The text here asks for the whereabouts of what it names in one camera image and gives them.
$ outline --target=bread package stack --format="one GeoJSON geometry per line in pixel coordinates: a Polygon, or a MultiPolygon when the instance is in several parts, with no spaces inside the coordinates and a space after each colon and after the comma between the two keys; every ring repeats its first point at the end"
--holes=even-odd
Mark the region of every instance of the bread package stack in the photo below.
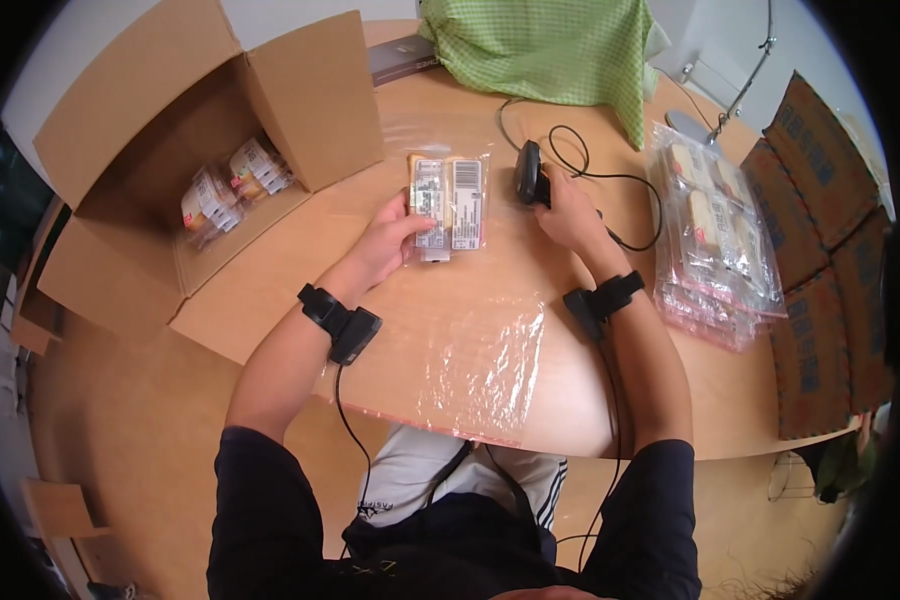
{"type": "Polygon", "coordinates": [[[187,240],[203,248],[237,227],[255,203],[289,187],[294,179],[263,133],[250,138],[226,161],[204,165],[193,176],[180,200],[187,240]]]}
{"type": "Polygon", "coordinates": [[[739,167],[653,124],[649,179],[663,221],[653,299],[664,320],[733,352],[786,317],[767,226],[739,167]]]}

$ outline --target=wooden table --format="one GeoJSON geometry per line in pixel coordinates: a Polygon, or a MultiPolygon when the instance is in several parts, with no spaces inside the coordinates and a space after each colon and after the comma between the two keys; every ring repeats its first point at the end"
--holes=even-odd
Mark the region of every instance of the wooden table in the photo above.
{"type": "MultiPolygon", "coordinates": [[[[364,25],[370,45],[416,28],[415,21],[364,25]]],[[[382,85],[376,98],[384,138],[394,135],[394,123],[427,123],[439,137],[434,142],[493,143],[486,247],[446,264],[399,269],[366,296],[362,305],[383,318],[384,326],[344,371],[343,403],[397,422],[528,450],[613,456],[618,428],[603,366],[561,301],[570,289],[593,282],[579,259],[555,246],[516,198],[517,152],[493,121],[506,97],[464,89],[444,69],[435,69],[382,85]]],[[[696,102],[713,122],[718,108],[699,96],[696,102]]],[[[664,77],[644,107],[648,147],[653,122],[664,122],[668,110],[696,114],[684,92],[664,77]]],[[[553,159],[546,137],[557,124],[586,140],[592,172],[645,175],[644,153],[631,148],[610,108],[518,102],[504,114],[509,135],[518,144],[536,140],[545,160],[553,159]]],[[[555,139],[564,157],[580,160],[569,133],[555,139]]],[[[720,144],[739,164],[756,139],[732,121],[720,144]]],[[[297,301],[303,284],[342,256],[374,210],[406,186],[407,151],[396,142],[387,146],[387,160],[320,191],[276,222],[187,300],[170,326],[246,363],[297,301]]],[[[642,184],[582,179],[580,185],[624,240],[636,245],[650,239],[650,203],[642,184]]],[[[648,283],[655,280],[654,261],[652,250],[631,255],[648,283]]],[[[734,354],[681,331],[671,333],[690,380],[698,460],[787,450],[831,437],[777,439],[777,384],[766,335],[734,354]]],[[[332,375],[328,366],[318,394],[331,397],[332,375]]],[[[626,448],[629,417],[621,406],[626,448]]]]}

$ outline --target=black t-shirt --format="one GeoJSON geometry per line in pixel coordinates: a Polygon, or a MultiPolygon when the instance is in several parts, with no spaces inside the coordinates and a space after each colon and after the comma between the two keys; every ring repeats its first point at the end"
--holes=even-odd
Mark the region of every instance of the black t-shirt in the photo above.
{"type": "MultiPolygon", "coordinates": [[[[566,585],[612,598],[697,598],[693,448],[667,439],[640,450],[600,512],[582,572],[526,543],[524,523],[492,498],[450,493],[364,537],[357,558],[324,559],[324,522],[297,459],[243,427],[216,456],[210,597],[491,598],[566,585]]],[[[355,521],[348,528],[366,531],[355,521]]]]}

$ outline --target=desk lamp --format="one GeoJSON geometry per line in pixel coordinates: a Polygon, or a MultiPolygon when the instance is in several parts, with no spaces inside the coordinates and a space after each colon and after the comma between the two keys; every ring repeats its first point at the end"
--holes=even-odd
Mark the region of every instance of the desk lamp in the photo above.
{"type": "Polygon", "coordinates": [[[767,62],[770,51],[773,50],[774,44],[776,43],[777,38],[774,37],[774,0],[767,0],[767,38],[762,44],[757,46],[763,50],[763,55],[760,56],[760,61],[756,63],[756,68],[753,69],[753,72],[746,80],[746,83],[744,83],[744,86],[740,88],[740,93],[733,99],[730,108],[728,108],[726,112],[720,113],[717,126],[713,127],[713,130],[708,132],[706,127],[682,110],[668,110],[665,115],[667,125],[687,138],[695,139],[704,146],[709,146],[711,151],[722,156],[724,151],[721,149],[720,144],[717,143],[717,136],[720,136],[720,133],[723,132],[724,126],[731,120],[732,115],[737,114],[740,101],[743,100],[744,94],[747,93],[747,90],[750,89],[754,79],[756,79],[756,74],[760,72],[763,64],[767,62]]]}

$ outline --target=open cardboard box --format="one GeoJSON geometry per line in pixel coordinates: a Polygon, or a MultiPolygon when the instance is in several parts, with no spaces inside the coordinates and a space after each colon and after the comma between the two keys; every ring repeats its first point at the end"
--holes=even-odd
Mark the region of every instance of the open cardboard box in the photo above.
{"type": "Polygon", "coordinates": [[[242,52],[217,2],[162,0],[83,71],[33,142],[73,209],[38,288],[109,330],[154,334],[312,192],[383,159],[360,13],[242,52]],[[297,184],[203,250],[190,245],[180,199],[193,174],[261,131],[297,184]]]}

